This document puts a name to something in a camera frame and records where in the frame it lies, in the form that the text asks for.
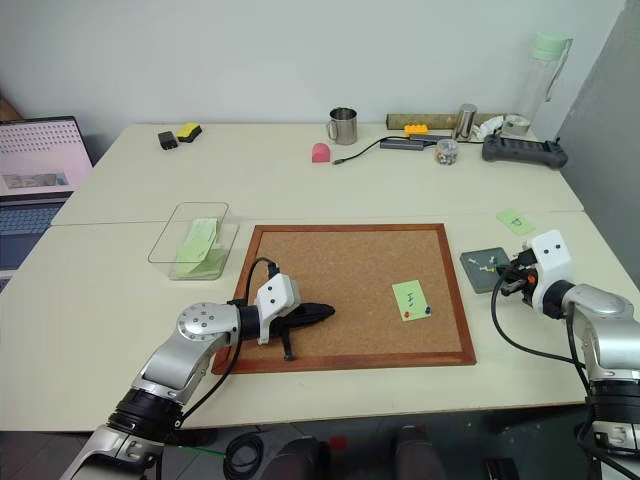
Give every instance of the water bottle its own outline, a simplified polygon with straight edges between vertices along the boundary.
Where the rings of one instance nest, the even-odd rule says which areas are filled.
[[[551,89],[567,60],[573,40],[538,33],[518,96],[502,126],[502,133],[523,137],[540,105],[551,100]]]

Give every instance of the pink eraser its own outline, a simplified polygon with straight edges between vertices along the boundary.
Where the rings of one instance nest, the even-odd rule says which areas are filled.
[[[331,151],[326,143],[316,143],[311,150],[311,161],[313,163],[328,162],[331,158]]]

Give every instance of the metal mug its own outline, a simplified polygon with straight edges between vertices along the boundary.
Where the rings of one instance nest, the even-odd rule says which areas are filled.
[[[327,123],[327,135],[338,145],[351,145],[358,140],[358,124],[356,111],[352,108],[339,107],[329,112],[331,120]]]

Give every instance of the small jar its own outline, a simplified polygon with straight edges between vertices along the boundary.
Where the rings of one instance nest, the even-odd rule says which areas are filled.
[[[440,165],[452,165],[458,159],[458,142],[450,138],[438,140],[433,154]]]

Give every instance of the laptop screen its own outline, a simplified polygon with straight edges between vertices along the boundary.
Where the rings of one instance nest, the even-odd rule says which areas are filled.
[[[73,117],[0,123],[0,199],[69,196],[91,168]]]

